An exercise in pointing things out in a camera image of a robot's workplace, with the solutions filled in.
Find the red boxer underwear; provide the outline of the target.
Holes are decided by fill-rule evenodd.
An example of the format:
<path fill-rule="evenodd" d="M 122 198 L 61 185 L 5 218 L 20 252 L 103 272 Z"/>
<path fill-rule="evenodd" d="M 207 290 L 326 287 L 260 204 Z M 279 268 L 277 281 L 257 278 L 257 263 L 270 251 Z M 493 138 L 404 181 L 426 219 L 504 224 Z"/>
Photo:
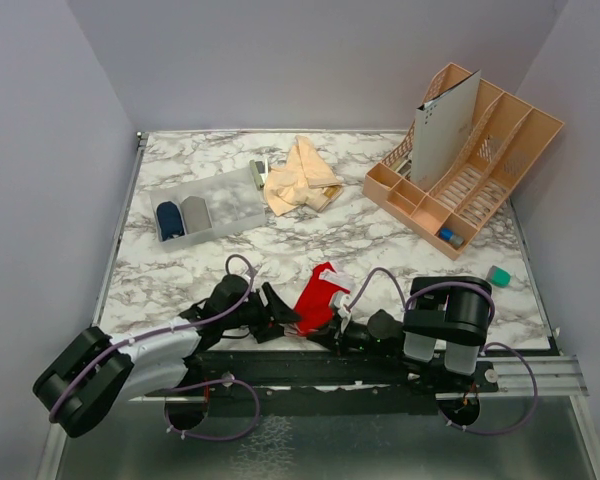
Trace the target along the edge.
<path fill-rule="evenodd" d="M 286 333 L 306 336 L 327 324 L 333 316 L 332 298 L 336 294 L 349 295 L 354 286 L 353 279 L 334 262 L 325 262 L 314 267 L 293 308 L 300 316 L 300 321 L 287 327 Z"/>

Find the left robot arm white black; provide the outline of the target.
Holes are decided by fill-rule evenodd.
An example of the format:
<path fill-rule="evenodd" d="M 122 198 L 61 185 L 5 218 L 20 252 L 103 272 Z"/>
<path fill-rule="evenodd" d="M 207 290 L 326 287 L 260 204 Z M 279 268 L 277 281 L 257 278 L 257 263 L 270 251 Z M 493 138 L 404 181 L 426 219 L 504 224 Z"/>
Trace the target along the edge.
<path fill-rule="evenodd" d="M 51 420 L 71 438 L 94 429 L 115 404 L 173 388 L 186 395 L 200 385 L 189 362 L 241 327 L 262 343 L 300 321 L 269 283 L 255 289 L 243 277 L 225 275 L 211 294 L 155 328 L 109 335 L 83 330 L 35 380 L 32 391 Z"/>

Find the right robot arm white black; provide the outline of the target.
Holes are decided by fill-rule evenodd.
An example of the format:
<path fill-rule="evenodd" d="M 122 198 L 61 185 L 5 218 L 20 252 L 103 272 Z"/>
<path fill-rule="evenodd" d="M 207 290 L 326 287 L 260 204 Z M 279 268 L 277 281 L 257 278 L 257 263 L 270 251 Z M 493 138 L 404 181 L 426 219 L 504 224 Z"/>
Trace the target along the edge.
<path fill-rule="evenodd" d="M 475 379 L 478 354 L 494 315 L 492 287 L 482 279 L 417 277 L 402 320 L 380 309 L 360 324 L 341 309 L 307 339 L 333 352 L 395 358 L 415 367 L 431 366 L 436 343 L 443 341 L 439 378 L 447 389 L 461 391 Z"/>

